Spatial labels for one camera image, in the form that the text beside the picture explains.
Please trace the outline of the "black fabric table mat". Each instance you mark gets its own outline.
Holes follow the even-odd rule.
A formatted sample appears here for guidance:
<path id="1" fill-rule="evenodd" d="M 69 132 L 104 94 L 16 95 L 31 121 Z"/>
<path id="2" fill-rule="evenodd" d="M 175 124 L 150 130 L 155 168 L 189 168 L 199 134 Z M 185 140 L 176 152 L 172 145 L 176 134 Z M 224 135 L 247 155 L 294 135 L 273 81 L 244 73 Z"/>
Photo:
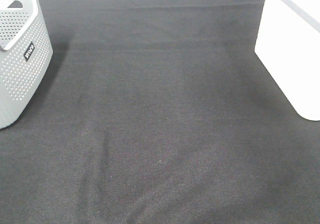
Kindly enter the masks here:
<path id="1" fill-rule="evenodd" d="M 318 122 L 254 52 L 264 0 L 39 0 L 1 223 L 319 223 Z"/>

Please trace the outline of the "white storage box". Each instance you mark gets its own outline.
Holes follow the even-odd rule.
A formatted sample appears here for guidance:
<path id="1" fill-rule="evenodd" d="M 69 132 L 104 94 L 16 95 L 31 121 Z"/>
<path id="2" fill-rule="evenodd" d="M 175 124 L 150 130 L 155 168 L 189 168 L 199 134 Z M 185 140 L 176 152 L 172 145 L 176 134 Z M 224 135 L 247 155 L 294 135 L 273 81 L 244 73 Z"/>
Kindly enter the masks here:
<path id="1" fill-rule="evenodd" d="M 265 0 L 254 51 L 297 114 L 320 119 L 320 0 Z"/>

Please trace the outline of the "grey perforated laundry basket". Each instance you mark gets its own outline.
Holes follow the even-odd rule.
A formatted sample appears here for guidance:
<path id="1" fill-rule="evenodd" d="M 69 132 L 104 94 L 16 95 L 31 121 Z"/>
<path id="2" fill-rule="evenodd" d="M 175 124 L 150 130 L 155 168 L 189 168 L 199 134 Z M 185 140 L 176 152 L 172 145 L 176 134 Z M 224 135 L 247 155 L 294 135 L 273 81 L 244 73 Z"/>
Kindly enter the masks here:
<path id="1" fill-rule="evenodd" d="M 41 83 L 53 49 L 39 0 L 0 10 L 0 124 L 12 125 Z"/>

